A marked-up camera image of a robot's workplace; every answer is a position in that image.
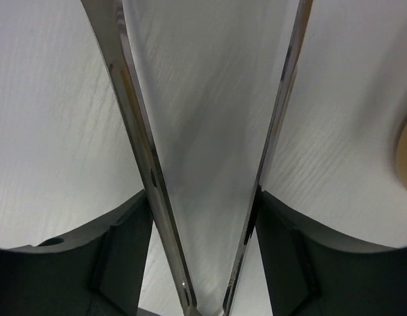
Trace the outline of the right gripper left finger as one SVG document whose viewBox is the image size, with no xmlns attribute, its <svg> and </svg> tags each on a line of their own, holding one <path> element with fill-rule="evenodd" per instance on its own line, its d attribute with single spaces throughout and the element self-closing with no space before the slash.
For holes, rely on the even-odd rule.
<svg viewBox="0 0 407 316">
<path fill-rule="evenodd" d="M 153 219 L 144 192 L 38 246 L 0 248 L 0 315 L 135 315 Z"/>
</svg>

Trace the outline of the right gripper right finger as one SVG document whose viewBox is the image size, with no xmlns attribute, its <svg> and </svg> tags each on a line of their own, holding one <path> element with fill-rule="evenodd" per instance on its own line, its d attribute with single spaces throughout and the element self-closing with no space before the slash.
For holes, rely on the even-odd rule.
<svg viewBox="0 0 407 316">
<path fill-rule="evenodd" d="M 407 246 L 334 230 L 257 194 L 256 233 L 274 315 L 407 315 Z"/>
</svg>

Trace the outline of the metal tongs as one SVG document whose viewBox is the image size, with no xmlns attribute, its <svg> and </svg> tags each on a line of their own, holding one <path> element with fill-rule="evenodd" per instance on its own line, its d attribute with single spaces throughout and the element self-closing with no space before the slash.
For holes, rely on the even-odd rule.
<svg viewBox="0 0 407 316">
<path fill-rule="evenodd" d="M 230 315 L 311 1 L 84 1 L 185 315 Z"/>
</svg>

